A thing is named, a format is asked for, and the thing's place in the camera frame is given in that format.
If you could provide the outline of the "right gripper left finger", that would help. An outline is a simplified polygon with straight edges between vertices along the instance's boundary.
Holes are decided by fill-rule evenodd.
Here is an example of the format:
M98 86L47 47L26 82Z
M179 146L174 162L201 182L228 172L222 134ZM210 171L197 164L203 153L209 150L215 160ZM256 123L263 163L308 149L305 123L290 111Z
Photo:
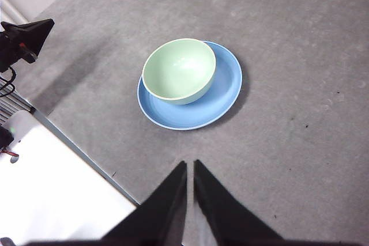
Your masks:
M182 245L187 164L181 161L152 194L98 240L33 241L29 245Z

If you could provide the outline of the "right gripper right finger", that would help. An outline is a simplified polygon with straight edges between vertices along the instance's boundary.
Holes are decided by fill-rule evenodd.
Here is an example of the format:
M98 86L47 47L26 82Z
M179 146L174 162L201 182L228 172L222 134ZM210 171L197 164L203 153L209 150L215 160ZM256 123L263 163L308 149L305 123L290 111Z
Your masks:
M218 245L355 245L284 239L242 205L200 160L194 161L194 196Z

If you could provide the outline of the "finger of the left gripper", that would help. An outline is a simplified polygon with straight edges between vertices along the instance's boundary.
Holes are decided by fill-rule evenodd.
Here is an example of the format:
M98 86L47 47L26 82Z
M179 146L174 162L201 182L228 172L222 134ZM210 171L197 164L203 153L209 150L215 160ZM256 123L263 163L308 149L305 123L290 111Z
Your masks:
M1 26L8 33L13 44L27 48L36 56L39 55L54 24L55 22L51 18L20 25L6 21L1 22Z

